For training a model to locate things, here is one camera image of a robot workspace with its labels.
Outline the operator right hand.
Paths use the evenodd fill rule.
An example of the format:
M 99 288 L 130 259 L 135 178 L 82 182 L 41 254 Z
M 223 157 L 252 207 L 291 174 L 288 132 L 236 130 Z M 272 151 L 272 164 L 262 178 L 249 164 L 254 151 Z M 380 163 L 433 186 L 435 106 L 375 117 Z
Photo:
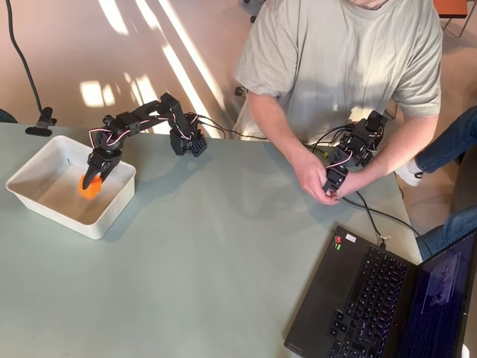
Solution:
M 322 162 L 315 155 L 306 152 L 298 157 L 292 166 L 302 189 L 317 202 L 325 205 L 338 203 L 336 194 L 329 194 L 323 190 L 326 183 L 326 171 Z

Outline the operator left hand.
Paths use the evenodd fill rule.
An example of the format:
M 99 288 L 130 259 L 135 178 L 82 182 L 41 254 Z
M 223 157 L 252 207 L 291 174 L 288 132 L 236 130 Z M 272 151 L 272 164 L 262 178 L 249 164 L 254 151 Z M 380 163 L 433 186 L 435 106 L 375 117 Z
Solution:
M 337 192 L 329 189 L 326 191 L 326 196 L 335 204 L 338 202 L 339 199 L 354 193 L 357 190 L 361 189 L 361 179 L 360 175 L 356 173 L 349 173 L 344 182 L 342 183 L 341 187 L 338 189 Z

